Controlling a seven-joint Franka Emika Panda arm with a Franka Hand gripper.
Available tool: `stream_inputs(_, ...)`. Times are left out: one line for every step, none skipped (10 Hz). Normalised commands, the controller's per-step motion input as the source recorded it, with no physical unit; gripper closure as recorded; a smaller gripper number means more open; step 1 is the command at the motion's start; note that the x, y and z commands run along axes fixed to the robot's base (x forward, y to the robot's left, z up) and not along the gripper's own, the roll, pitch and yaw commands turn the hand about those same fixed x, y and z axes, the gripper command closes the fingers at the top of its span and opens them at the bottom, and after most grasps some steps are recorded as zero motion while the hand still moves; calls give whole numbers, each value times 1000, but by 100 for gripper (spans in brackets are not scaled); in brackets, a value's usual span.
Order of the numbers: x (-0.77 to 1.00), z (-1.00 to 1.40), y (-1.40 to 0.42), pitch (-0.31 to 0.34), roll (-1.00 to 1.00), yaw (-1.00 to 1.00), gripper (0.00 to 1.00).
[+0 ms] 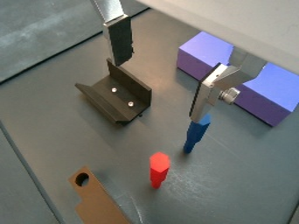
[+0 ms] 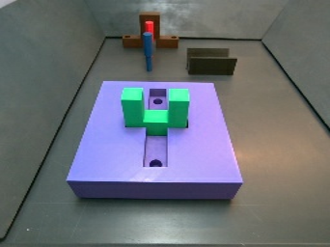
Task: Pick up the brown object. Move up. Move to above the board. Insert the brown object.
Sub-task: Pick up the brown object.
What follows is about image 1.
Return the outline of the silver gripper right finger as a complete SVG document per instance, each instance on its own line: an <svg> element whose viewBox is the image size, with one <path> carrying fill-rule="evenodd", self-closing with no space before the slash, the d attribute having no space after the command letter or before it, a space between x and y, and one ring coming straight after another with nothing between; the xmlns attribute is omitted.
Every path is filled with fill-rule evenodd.
<svg viewBox="0 0 299 224"><path fill-rule="evenodd" d="M238 47L232 48L228 64L218 63L198 83L189 111L194 123L205 116L217 99L226 103L234 101L238 95L234 87L253 80L265 64L266 61L256 55Z"/></svg>

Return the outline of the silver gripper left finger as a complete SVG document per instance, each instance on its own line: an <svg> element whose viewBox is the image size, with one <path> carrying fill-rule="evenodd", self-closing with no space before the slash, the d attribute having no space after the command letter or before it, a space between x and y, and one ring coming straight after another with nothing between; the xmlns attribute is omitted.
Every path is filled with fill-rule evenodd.
<svg viewBox="0 0 299 224"><path fill-rule="evenodd" d="M118 0L89 0L102 19L102 32L109 44L113 64L118 67L132 58L130 17Z"/></svg>

